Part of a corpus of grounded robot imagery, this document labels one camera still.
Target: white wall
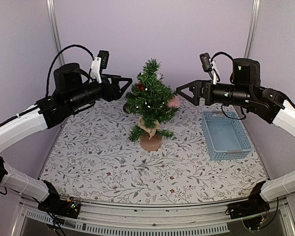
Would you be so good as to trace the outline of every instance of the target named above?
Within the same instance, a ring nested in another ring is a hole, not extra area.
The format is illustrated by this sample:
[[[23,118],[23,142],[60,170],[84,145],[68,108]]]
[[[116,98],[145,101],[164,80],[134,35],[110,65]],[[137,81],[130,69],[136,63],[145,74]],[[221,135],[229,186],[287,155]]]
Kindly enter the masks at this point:
[[[248,36],[251,0],[66,0],[55,1],[62,46],[110,51],[107,73],[136,78],[149,58],[162,62],[164,82],[176,88],[209,79],[199,54],[226,51],[242,57]],[[64,53],[88,70],[90,58],[79,49]],[[232,69],[219,57],[225,82]]]
[[[261,1],[251,58],[261,64],[261,84],[295,103],[295,0]],[[295,170],[295,139],[253,114],[245,121],[271,178]],[[288,197],[295,219],[295,194]]]
[[[0,0],[0,123],[44,96],[55,54],[46,1]],[[16,169],[38,177],[57,130],[34,134],[2,157]],[[0,195],[0,236],[10,234],[19,199],[13,191]]]

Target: metal frame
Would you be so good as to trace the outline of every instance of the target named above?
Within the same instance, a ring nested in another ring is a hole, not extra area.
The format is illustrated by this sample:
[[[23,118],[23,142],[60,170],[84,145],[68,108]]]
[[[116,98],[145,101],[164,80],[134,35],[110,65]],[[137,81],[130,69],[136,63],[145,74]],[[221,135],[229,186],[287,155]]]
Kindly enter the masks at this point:
[[[49,22],[50,22],[50,26],[51,26],[51,31],[53,33],[56,51],[60,52],[61,43],[60,43],[59,30],[58,30],[58,25],[57,25],[54,0],[46,0],[46,3],[47,3],[48,17],[49,17]],[[64,57],[62,54],[59,56],[59,63],[60,63],[60,65],[65,64]]]
[[[259,8],[260,8],[260,0],[254,0],[253,5],[252,5],[249,34],[248,34],[248,38],[247,38],[244,58],[249,58],[249,56],[250,56],[252,43],[253,43],[255,31],[257,28]]]
[[[87,203],[82,202],[81,213],[78,219],[65,218],[64,228],[97,235],[107,235],[109,231],[133,232],[133,236],[139,232],[150,232],[150,235],[157,236],[158,232],[190,231],[219,228],[242,218],[231,220],[225,215],[228,203],[193,205],[193,206],[125,206],[125,204],[113,203]],[[37,203],[31,199],[22,198],[19,206],[19,217],[13,228],[12,236],[20,236],[25,217],[51,224],[49,216],[37,210]],[[270,203],[271,210],[275,211],[276,201]],[[282,219],[282,225],[286,235],[295,236],[295,225],[286,198],[279,201],[278,215]],[[260,214],[245,217],[252,218]]]

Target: table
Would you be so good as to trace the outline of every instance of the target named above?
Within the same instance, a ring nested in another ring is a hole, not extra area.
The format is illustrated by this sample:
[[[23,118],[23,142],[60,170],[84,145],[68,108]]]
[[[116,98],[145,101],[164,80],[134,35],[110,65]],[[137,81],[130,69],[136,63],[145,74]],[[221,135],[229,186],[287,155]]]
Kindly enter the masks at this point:
[[[202,111],[220,110],[181,100],[177,116],[162,125],[175,136],[159,151],[128,140],[139,117],[125,114],[125,100],[98,101],[70,117],[48,158],[41,179],[62,196],[126,204],[211,203],[246,198],[267,179],[253,150],[246,158],[211,161],[201,127]]]

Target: tree stand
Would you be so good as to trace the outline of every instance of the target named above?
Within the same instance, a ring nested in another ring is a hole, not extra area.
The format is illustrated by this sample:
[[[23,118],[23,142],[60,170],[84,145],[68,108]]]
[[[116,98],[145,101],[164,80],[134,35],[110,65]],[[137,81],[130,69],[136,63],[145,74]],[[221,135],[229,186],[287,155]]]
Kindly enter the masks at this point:
[[[162,136],[156,133],[151,139],[149,139],[149,134],[144,131],[140,136],[140,144],[144,150],[158,151],[162,146]]]

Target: black cable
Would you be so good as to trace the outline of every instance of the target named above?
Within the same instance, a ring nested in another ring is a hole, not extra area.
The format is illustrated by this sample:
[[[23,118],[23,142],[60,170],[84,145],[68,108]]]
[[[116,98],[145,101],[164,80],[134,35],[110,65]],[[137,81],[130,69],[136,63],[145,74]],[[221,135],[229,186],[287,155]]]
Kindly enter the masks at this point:
[[[269,223],[267,225],[265,225],[263,227],[261,226],[260,229],[264,229],[265,227],[268,227],[273,222],[278,210],[279,210],[279,198],[276,198],[276,210],[275,210],[275,213],[274,213],[272,219],[269,221]]]
[[[57,55],[55,56],[55,58],[53,59],[53,61],[51,62],[51,65],[49,67],[49,70],[48,70],[48,75],[47,75],[47,85],[46,85],[46,95],[45,97],[47,98],[48,97],[48,94],[49,94],[49,81],[50,81],[50,74],[51,74],[51,71],[53,69],[53,66],[57,60],[57,58],[67,49],[69,48],[82,48],[83,50],[87,51],[88,54],[90,54],[90,56],[92,57],[92,60],[94,60],[94,56],[93,56],[93,53],[87,49],[86,47],[82,46],[82,45],[79,45],[79,44],[72,44],[72,45],[69,45],[69,46],[66,46],[65,48],[63,48],[60,52],[57,53]]]
[[[58,226],[58,228],[60,229],[60,231],[62,232],[62,234],[63,234],[63,236],[66,236],[65,235],[65,233],[64,233],[64,231],[63,231],[63,229],[62,229],[62,227],[60,226],[60,224],[57,222],[57,217],[55,216],[55,215],[51,215],[49,212],[48,212],[48,210],[36,199],[36,198],[33,198],[37,203],[38,203],[38,205],[40,205],[44,210],[45,210],[45,212],[52,218],[52,220],[53,220],[53,225],[54,225],[54,227],[56,227],[55,226],[55,224],[57,224],[57,226]]]
[[[212,62],[213,59],[214,59],[215,57],[217,57],[218,55],[225,55],[225,56],[227,56],[229,59],[231,59],[231,60],[233,61],[233,57],[232,57],[231,55],[229,55],[229,54],[227,54],[227,53],[224,53],[224,52],[218,52],[218,53],[216,53],[216,54],[214,54],[214,55],[212,56],[210,62]],[[216,70],[215,70],[215,69],[214,69],[214,72],[215,72],[215,74],[217,75],[218,81],[220,82],[220,77],[219,77],[219,75],[216,73]]]
[[[223,110],[223,106],[224,106],[224,104],[221,105],[221,111],[222,111],[223,115],[225,115],[227,118],[229,118],[229,119],[238,119],[238,120],[243,120],[243,119],[246,119],[246,118],[247,118],[247,116],[246,116],[246,114],[244,113],[244,110],[243,110],[242,107],[240,107],[240,111],[241,111],[241,114],[243,115],[243,117],[241,117],[241,118],[233,118],[233,117],[229,117],[229,116],[224,112],[224,110]]]
[[[209,74],[209,76],[211,77],[211,79],[213,79],[212,72],[211,72],[211,71],[209,71],[209,72],[208,72],[208,74]]]
[[[249,92],[250,92],[250,95],[252,95],[252,98],[255,100],[255,101],[259,101],[257,96],[255,95],[255,92],[254,92],[254,85],[253,84],[250,84],[249,85]]]
[[[4,187],[4,189],[5,189],[5,193],[3,193],[3,192],[0,191],[0,194],[2,194],[2,195],[7,195],[8,190],[6,189],[6,187]]]
[[[213,59],[214,59],[216,56],[218,56],[218,55],[225,55],[225,56],[227,56],[229,59],[233,60],[233,58],[232,58],[231,55],[229,55],[229,54],[227,54],[227,53],[224,53],[224,52],[218,52],[218,53],[216,53],[216,54],[214,54],[214,55],[212,56],[212,58],[211,58],[211,62],[212,62]]]
[[[26,110],[24,112],[19,113],[19,116],[13,116],[13,117],[7,119],[6,121],[4,121],[4,122],[2,122],[0,124],[0,127],[4,126],[5,124],[9,123],[10,121],[13,121],[14,119],[16,119],[18,117],[21,117],[21,116],[23,116],[23,115],[25,115],[25,114],[27,114],[29,112],[32,112],[32,111],[36,110],[37,108],[38,108],[38,106],[34,106],[33,108],[30,108],[30,109],[28,109],[28,110]]]

